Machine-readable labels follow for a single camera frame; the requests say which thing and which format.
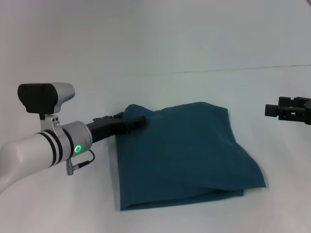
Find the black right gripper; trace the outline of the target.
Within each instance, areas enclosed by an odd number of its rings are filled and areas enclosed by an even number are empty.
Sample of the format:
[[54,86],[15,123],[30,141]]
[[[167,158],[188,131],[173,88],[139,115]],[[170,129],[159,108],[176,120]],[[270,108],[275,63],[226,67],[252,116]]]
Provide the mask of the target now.
[[265,105],[265,116],[284,121],[304,121],[311,125],[311,99],[279,97],[278,105]]

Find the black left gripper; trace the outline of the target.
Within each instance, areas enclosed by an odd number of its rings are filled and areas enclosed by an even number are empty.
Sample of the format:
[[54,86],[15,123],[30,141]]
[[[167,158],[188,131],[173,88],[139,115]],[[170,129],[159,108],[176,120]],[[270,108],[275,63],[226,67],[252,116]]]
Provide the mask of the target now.
[[92,142],[96,143],[110,136],[119,134],[130,134],[132,131],[145,127],[146,118],[140,116],[134,119],[123,118],[124,112],[120,112],[113,116],[104,116],[95,118],[93,122],[86,126],[91,132]]

